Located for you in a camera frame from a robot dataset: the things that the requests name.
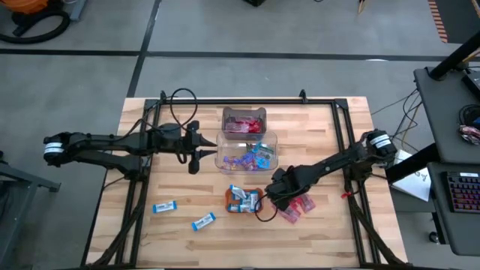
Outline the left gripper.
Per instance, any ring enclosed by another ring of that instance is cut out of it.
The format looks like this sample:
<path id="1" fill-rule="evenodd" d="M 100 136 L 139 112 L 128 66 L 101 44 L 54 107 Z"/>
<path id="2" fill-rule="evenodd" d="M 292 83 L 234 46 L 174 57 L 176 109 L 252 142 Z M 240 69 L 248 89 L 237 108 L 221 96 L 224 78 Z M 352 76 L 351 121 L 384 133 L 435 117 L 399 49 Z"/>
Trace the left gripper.
<path id="1" fill-rule="evenodd" d="M 198 121 L 192 121 L 187 124 L 187 130 L 185 135 L 181 139 L 182 154 L 186 158 L 190 156 L 190 161 L 188 163 L 188 172 L 192 175 L 197 174 L 200 170 L 200 160 L 201 158 L 216 154 L 214 150 L 198 150 L 200 146 L 206 147 L 216 147 L 217 145 L 214 142 L 211 142 L 203 137 L 201 133 L 197 133 L 200 128 L 200 123 Z"/>

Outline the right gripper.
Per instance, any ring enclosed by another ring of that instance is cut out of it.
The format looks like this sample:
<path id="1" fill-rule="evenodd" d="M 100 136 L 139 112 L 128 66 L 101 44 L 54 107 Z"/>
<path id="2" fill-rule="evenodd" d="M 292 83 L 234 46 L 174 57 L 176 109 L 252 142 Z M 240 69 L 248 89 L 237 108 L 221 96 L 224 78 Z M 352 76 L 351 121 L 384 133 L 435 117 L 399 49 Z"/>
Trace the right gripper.
<path id="1" fill-rule="evenodd" d="M 272 183 L 266 186 L 265 192 L 272 204 L 279 210 L 288 209 L 290 201 L 304 191 L 293 173 L 293 167 L 288 167 L 287 170 L 277 169 L 271 180 Z"/>

